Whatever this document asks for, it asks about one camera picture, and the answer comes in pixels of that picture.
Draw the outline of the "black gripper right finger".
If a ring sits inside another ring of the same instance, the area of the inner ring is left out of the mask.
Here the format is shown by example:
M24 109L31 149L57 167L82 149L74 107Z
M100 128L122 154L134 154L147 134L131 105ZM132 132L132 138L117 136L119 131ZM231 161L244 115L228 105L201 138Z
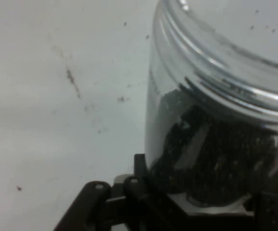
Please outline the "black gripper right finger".
M278 231L278 180L251 199L255 231Z

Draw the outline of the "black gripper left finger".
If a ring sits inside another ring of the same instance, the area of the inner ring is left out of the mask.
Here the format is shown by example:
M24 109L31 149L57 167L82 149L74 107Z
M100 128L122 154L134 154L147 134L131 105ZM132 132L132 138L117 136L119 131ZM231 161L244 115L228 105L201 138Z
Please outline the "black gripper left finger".
M145 155L135 154L132 175L112 186L104 181L85 184L54 229L110 231L124 224L129 231L177 230L172 202L156 193L146 176Z

